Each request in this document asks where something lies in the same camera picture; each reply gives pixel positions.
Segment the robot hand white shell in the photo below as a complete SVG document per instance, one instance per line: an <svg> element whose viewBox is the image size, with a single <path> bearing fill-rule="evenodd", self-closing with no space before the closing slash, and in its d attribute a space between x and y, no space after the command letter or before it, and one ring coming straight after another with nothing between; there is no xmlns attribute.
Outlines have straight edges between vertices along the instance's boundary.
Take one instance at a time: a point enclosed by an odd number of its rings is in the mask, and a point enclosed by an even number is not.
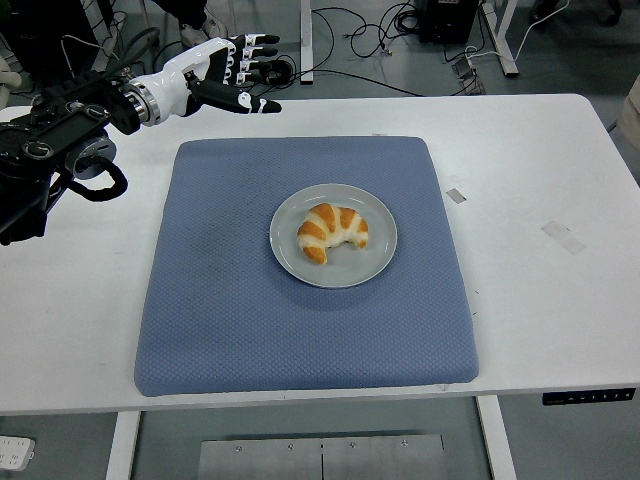
<svg viewBox="0 0 640 480"><path fill-rule="evenodd" d="M216 37L169 60L162 70L129 81L129 95L143 108L141 122L153 126L170 116L189 116L201 105L238 114L279 113L279 103L261 99L241 86L271 67L264 57L277 54L275 35Z"/></svg>

